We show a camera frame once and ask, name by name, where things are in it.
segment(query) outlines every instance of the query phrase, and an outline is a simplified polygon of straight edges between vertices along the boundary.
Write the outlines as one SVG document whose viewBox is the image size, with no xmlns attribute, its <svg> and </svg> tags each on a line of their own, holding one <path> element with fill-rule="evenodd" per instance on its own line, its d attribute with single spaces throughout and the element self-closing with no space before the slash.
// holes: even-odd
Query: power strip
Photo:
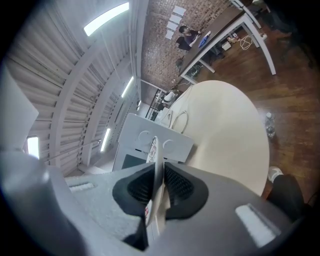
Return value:
<svg viewBox="0 0 320 256">
<path fill-rule="evenodd" d="M 268 38 L 267 34 L 263 34 L 261 37 L 263 41 L 265 41 Z"/>
</svg>

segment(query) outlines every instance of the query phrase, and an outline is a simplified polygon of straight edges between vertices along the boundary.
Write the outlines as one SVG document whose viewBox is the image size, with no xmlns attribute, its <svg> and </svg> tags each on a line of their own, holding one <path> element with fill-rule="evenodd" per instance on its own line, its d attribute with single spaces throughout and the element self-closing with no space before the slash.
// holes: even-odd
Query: white sneaker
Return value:
<svg viewBox="0 0 320 256">
<path fill-rule="evenodd" d="M 283 172 L 276 166 L 270 166 L 268 171 L 268 180 L 274 183 L 274 180 L 279 175 L 284 175 Z"/>
</svg>

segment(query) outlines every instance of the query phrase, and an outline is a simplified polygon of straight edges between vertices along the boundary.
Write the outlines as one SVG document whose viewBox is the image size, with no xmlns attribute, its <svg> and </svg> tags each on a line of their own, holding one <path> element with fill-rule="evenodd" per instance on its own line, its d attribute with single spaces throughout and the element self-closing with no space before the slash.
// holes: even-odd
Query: cable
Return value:
<svg viewBox="0 0 320 256">
<path fill-rule="evenodd" d="M 247 50 L 249 49 L 249 47 L 252 45 L 252 38 L 250 35 L 245 36 L 244 38 L 238 40 L 237 42 L 240 42 L 240 46 L 242 48 L 242 50 Z"/>
<path fill-rule="evenodd" d="M 181 83 L 181 84 L 176 84 L 176 86 L 183 86 L 183 85 L 189 85 L 191 82 L 188 82 L 188 83 Z"/>
<path fill-rule="evenodd" d="M 184 131 L 185 131 L 185 129 L 187 128 L 187 125 L 188 125 L 189 115 L 188 115 L 187 111 L 183 111 L 183 112 L 181 112 L 180 114 L 178 114 L 178 116 L 174 119 L 173 124 L 172 124 L 172 126 L 171 126 L 171 129 L 173 130 L 173 129 L 174 129 L 174 126 L 175 126 L 175 124 L 176 124 L 176 122 L 177 122 L 178 117 L 180 117 L 182 114 L 186 114 L 186 122 L 185 122 L 185 126 L 184 126 L 181 134 L 184 133 Z"/>
</svg>

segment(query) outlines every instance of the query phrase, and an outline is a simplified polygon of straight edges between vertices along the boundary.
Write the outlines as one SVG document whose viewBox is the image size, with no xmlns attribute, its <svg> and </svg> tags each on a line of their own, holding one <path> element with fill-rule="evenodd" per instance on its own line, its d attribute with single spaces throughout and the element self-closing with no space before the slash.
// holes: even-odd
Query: white paper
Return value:
<svg viewBox="0 0 320 256">
<path fill-rule="evenodd" d="M 182 8 L 182 7 L 179 7 L 179 6 L 175 6 L 174 9 L 173 9 L 173 12 L 176 13 L 176 14 L 180 14 L 181 16 L 184 15 L 186 9 Z"/>
<path fill-rule="evenodd" d="M 180 23 L 180 21 L 181 21 L 181 17 L 179 17 L 179 16 L 176 16 L 176 15 L 171 15 L 171 17 L 170 17 L 170 21 L 172 21 L 172 22 L 174 22 L 174 23 L 177 23 L 177 24 L 179 24 Z"/>
<path fill-rule="evenodd" d="M 174 35 L 174 32 L 173 32 L 173 31 L 167 30 L 165 37 L 171 40 L 171 38 L 172 38 L 173 35 Z"/>
<path fill-rule="evenodd" d="M 168 25 L 166 25 L 166 27 L 175 31 L 176 28 L 178 27 L 178 25 L 169 21 Z"/>
</svg>

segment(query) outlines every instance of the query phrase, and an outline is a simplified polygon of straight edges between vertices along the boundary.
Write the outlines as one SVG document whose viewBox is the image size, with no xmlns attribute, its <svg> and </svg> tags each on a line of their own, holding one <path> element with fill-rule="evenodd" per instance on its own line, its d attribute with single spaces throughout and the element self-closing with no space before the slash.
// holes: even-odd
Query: chair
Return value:
<svg viewBox="0 0 320 256">
<path fill-rule="evenodd" d="M 270 14 L 273 19 L 273 25 L 274 28 L 279 30 L 282 33 L 291 33 L 290 36 L 278 38 L 278 42 L 288 42 L 288 45 L 286 49 L 283 51 L 281 55 L 281 59 L 284 61 L 287 53 L 292 49 L 293 47 L 299 46 L 300 49 L 303 51 L 303 53 L 306 55 L 306 57 L 309 59 L 308 66 L 309 68 L 313 68 L 314 63 L 308 54 L 308 50 L 306 46 L 303 44 L 304 38 L 303 36 L 299 33 L 297 26 L 292 20 L 288 20 L 285 15 L 276 9 L 270 8 Z"/>
</svg>

